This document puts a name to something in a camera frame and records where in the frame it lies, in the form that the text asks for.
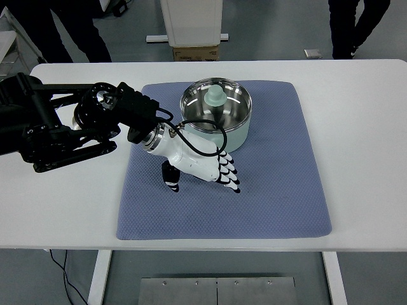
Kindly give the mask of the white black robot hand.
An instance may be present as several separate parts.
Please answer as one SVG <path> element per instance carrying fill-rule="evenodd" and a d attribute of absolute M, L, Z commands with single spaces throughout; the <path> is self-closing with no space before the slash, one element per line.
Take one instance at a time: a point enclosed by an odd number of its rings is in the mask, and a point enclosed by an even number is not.
<path fill-rule="evenodd" d="M 174 192 L 179 190 L 181 173 L 240 192 L 233 158 L 207 139 L 185 130 L 171 136 L 168 125 L 159 125 L 142 141 L 142 148 L 166 158 L 162 163 L 162 177 Z"/>

